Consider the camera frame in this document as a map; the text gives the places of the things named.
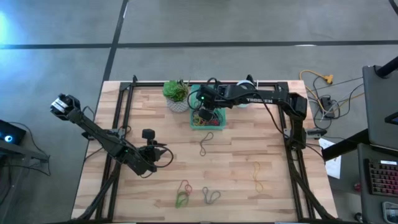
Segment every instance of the green rubber band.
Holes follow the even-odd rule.
[[[189,196],[185,191],[178,193],[177,198],[175,199],[175,208],[181,208],[187,206],[188,201],[189,201]]]

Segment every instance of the blue light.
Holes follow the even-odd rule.
[[[6,43],[8,21],[5,13],[0,11],[0,45]]]
[[[6,137],[4,138],[4,140],[5,140],[6,142],[11,142],[11,141],[12,141],[12,136],[6,136]]]

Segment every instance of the potted plant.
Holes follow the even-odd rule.
[[[183,80],[171,80],[165,82],[163,95],[166,97],[167,107],[173,112],[181,113],[188,109],[188,84]]]

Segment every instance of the gray floor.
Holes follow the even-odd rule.
[[[0,44],[110,44],[121,3],[0,1]],[[397,23],[388,0],[137,0],[127,7],[119,42],[398,40]],[[110,80],[133,75],[140,80],[233,80],[247,74],[296,80],[301,70],[312,69],[333,74],[337,84],[361,77],[362,66],[384,64],[397,52],[397,45],[118,49]],[[13,223],[70,218],[87,141],[80,128],[52,115],[49,105],[59,93],[68,93],[95,108],[108,55],[109,49],[0,50],[0,119],[28,125],[51,155],[51,177],[25,175]],[[305,83],[311,86],[314,78],[305,75]],[[361,82],[337,84],[319,94],[338,100]],[[319,80],[317,87],[323,86]],[[365,117],[359,97],[328,135],[349,137],[366,128]],[[25,145],[32,148],[30,140]],[[342,175],[354,169],[349,160],[355,156],[343,158],[347,168]],[[333,195],[339,217],[352,220],[360,211],[359,195],[340,190]]]

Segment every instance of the white paper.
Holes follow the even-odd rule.
[[[326,149],[329,146],[334,145],[335,143],[328,141],[326,139],[319,139],[319,145]],[[341,156],[338,156],[334,159],[326,161],[326,173],[334,178],[340,179],[340,169],[341,169]]]

